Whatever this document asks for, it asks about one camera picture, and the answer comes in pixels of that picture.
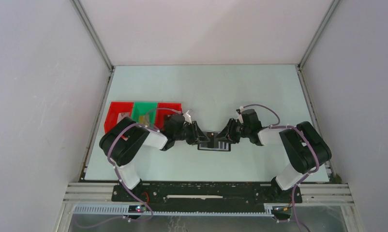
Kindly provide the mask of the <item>black VIP card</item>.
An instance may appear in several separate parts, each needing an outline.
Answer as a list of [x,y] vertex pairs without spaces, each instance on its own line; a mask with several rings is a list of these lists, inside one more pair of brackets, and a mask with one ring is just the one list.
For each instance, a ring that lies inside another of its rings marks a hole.
[[219,133],[215,131],[207,131],[207,137],[209,141],[207,142],[206,148],[211,150],[218,150],[220,148],[219,141],[216,139]]

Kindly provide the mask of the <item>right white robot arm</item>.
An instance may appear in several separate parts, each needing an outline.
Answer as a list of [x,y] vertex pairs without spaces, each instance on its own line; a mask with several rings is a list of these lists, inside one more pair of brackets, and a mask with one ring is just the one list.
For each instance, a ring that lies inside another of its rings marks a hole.
[[289,164],[271,181],[270,195],[276,202],[283,202],[290,189],[304,181],[328,162],[332,153],[329,146],[313,125],[304,121],[295,126],[269,125],[264,127],[254,109],[237,110],[238,117],[231,118],[216,139],[237,144],[247,138],[257,146],[282,145]]

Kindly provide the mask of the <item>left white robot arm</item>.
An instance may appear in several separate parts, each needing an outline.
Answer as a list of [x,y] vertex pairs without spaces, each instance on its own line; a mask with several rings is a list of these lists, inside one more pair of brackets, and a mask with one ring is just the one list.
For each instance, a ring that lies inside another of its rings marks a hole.
[[210,139],[187,113],[166,116],[162,129],[137,123],[127,116],[101,138],[99,147],[124,186],[123,195],[129,201],[137,201],[142,195],[142,188],[138,185],[141,178],[132,160],[142,146],[167,151],[176,141],[198,145],[207,143]]

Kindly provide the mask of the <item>black leather card holder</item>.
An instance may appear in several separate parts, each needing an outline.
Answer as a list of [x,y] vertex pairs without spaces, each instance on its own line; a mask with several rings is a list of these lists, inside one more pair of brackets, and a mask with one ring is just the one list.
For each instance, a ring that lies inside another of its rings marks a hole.
[[231,144],[217,140],[219,132],[206,131],[204,134],[209,138],[207,143],[201,143],[197,145],[197,150],[200,151],[218,151],[218,152],[230,152]]

